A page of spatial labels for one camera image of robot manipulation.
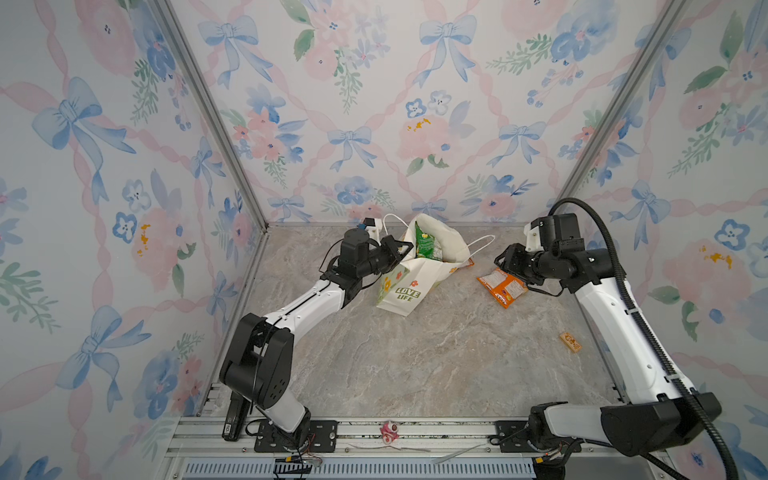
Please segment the green snack pack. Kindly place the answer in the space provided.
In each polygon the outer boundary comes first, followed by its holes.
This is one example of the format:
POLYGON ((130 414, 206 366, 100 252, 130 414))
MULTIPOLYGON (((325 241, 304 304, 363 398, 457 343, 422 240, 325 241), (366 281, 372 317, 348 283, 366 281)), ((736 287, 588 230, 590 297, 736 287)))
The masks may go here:
POLYGON ((418 258, 442 261, 443 250, 438 239, 423 230, 418 222, 414 224, 414 230, 416 236, 416 256, 418 258))

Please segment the white paper bag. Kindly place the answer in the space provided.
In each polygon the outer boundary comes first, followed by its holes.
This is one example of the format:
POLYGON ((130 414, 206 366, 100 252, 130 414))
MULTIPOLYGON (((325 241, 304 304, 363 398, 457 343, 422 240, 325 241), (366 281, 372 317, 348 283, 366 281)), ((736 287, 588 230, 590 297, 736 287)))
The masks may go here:
POLYGON ((412 242, 414 248, 394 270, 382 276, 376 306, 403 317, 411 314, 434 287, 454 273, 451 272, 454 266, 472 258, 495 241, 493 235, 485 235, 466 242, 456 229, 427 214, 418 214, 409 222, 395 214, 387 214, 382 218, 383 234, 388 233, 387 221, 390 219, 406 227, 401 239, 412 242), (416 256, 416 222, 438 239, 443 250, 442 261, 416 256))

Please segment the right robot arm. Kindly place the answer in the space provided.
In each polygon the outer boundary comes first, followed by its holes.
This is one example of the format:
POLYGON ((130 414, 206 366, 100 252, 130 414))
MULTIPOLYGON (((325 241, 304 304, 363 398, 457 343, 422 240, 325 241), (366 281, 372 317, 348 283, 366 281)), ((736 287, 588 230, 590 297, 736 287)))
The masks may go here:
POLYGON ((566 401, 534 406, 528 440, 538 449, 567 440, 594 441, 634 457, 680 447, 705 434, 721 447, 715 426, 722 406, 678 368, 637 303, 616 248, 587 249, 572 213, 539 217, 495 263, 528 286, 559 282, 574 296, 602 340, 620 399, 604 406, 566 401))

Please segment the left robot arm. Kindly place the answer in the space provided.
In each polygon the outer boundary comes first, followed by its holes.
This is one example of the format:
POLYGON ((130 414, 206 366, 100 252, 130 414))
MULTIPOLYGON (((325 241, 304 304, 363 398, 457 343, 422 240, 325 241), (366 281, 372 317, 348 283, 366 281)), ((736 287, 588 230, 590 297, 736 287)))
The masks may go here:
POLYGON ((367 277, 392 272, 414 250, 411 242, 391 235, 375 240, 359 227, 345 232, 339 244, 338 255, 307 292, 266 316, 248 313, 239 320, 219 372, 222 384, 299 449, 308 442, 311 413, 289 389, 296 341, 344 309, 367 287, 367 277))

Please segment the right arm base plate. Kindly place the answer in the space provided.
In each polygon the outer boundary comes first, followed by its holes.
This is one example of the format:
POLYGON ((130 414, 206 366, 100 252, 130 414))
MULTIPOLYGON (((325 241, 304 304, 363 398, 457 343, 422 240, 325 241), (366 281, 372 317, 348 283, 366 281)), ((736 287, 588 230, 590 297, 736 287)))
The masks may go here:
POLYGON ((527 420, 499 420, 494 428, 495 433, 488 441, 502 453, 563 452, 575 441, 573 437, 553 436, 544 427, 530 427, 527 420))

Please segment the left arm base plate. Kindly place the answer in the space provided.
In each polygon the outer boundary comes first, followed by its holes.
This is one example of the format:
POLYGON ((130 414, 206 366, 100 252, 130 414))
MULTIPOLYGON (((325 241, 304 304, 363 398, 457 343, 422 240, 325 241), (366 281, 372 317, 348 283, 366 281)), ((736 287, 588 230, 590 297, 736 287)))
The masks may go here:
POLYGON ((253 433, 256 453, 334 453, 339 423, 335 420, 310 420, 288 433, 272 421, 259 420, 253 433))

